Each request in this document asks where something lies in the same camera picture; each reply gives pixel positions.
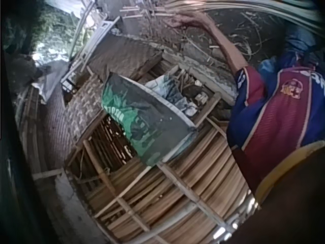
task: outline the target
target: sleeve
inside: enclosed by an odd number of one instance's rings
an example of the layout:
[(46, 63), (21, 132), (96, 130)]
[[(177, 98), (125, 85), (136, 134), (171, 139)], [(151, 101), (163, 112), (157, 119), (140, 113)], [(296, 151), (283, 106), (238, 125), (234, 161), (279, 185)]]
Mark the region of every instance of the sleeve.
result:
[(236, 104), (239, 106), (247, 107), (265, 97), (265, 84), (254, 67), (240, 69), (235, 75), (235, 81), (238, 92)]

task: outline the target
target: jersey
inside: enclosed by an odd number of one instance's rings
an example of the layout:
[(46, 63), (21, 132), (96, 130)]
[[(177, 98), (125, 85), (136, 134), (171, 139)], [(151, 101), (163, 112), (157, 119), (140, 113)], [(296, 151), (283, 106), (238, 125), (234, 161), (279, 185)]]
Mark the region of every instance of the jersey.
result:
[(227, 139), (252, 192), (298, 148), (325, 139), (325, 81), (313, 69), (282, 69), (263, 80), (253, 67), (236, 77)]

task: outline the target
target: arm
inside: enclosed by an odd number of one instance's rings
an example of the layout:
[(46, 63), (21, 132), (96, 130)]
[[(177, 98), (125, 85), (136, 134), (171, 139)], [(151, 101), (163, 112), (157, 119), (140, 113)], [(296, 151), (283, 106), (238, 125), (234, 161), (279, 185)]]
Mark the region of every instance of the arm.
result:
[(166, 24), (171, 27), (198, 27), (208, 32), (220, 46), (233, 75), (235, 75), (241, 68), (248, 66), (242, 53), (215, 26), (214, 21), (207, 14), (202, 12), (178, 14), (172, 19), (166, 21)]

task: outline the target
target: hand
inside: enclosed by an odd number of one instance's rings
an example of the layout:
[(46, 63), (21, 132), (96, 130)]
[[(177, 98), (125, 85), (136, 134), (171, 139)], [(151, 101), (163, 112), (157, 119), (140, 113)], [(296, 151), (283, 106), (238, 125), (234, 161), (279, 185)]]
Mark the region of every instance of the hand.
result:
[(214, 25), (213, 20), (203, 12), (180, 13), (165, 20), (165, 23), (172, 28), (191, 26), (207, 29), (209, 25)]

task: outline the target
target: person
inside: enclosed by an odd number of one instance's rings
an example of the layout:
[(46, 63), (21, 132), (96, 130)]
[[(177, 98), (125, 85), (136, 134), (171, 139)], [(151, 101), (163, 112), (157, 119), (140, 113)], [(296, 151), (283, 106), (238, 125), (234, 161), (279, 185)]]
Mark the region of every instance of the person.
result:
[(227, 139), (261, 210), (227, 243), (319, 241), (325, 217), (325, 81), (312, 52), (316, 37), (289, 24), (284, 52), (256, 70), (207, 14), (178, 14), (166, 24), (198, 27), (212, 36), (237, 85)]

